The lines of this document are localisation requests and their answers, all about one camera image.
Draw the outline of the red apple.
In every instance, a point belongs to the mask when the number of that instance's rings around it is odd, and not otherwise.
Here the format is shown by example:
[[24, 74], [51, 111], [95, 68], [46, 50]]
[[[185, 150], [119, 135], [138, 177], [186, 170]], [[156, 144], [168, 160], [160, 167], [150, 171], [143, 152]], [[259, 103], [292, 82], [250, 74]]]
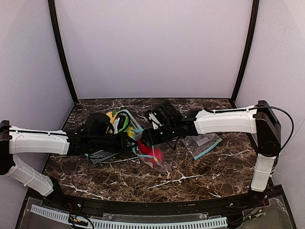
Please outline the red apple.
[[148, 158], [148, 161], [152, 164], [153, 167], [163, 165], [164, 154], [160, 149], [155, 148], [148, 155], [152, 156], [152, 158]]
[[147, 147], [146, 145], [141, 143], [141, 140], [138, 139], [138, 148], [141, 154], [148, 155], [153, 149], [151, 147]]

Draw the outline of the clear zip top bag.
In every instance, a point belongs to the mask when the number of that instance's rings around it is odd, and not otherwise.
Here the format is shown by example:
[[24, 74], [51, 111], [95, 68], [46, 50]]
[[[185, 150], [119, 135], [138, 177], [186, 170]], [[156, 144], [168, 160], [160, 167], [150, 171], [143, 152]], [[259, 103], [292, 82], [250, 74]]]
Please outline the clear zip top bag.
[[165, 161], [164, 153], [156, 147], [146, 147], [140, 141], [142, 129], [131, 130], [132, 138], [138, 145], [132, 149], [133, 153], [140, 158], [150, 168], [160, 172], [169, 173], [171, 166]]

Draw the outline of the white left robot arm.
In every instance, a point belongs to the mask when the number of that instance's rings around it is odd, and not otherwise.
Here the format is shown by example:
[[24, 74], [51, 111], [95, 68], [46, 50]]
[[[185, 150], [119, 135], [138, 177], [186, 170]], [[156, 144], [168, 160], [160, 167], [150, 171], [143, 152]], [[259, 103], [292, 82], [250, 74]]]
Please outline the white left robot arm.
[[40, 195], [61, 195], [57, 180], [45, 176], [23, 162], [20, 153], [47, 153], [78, 156], [94, 150], [121, 153], [137, 146], [124, 130], [119, 131], [119, 119], [111, 121], [102, 113], [93, 113], [86, 122], [72, 131], [41, 131], [18, 128], [8, 120], [0, 123], [0, 174], [11, 177]]

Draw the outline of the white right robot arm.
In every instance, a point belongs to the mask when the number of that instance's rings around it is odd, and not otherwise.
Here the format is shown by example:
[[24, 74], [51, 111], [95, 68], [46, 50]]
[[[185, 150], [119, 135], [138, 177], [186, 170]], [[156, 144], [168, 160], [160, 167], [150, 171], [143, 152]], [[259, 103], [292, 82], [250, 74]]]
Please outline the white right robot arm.
[[152, 127], [142, 132], [141, 143], [147, 147], [166, 143], [174, 138], [198, 136], [209, 133], [242, 132], [257, 136], [258, 156], [250, 190], [264, 192], [269, 177], [276, 167], [279, 155], [286, 146], [281, 142], [281, 124], [274, 110], [288, 114], [285, 110], [270, 106], [260, 100], [256, 105], [224, 110], [192, 110], [181, 114], [170, 101], [147, 111], [146, 117]]

